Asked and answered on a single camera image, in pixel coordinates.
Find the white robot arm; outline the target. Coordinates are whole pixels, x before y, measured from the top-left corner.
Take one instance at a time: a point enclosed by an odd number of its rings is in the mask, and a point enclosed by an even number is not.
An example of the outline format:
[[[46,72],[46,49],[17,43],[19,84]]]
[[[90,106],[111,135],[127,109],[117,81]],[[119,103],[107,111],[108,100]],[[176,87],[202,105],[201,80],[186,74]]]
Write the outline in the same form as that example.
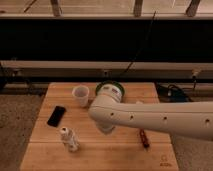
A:
[[[213,102],[122,103],[123,96],[120,85],[97,86],[88,113],[101,132],[125,126],[213,141]]]

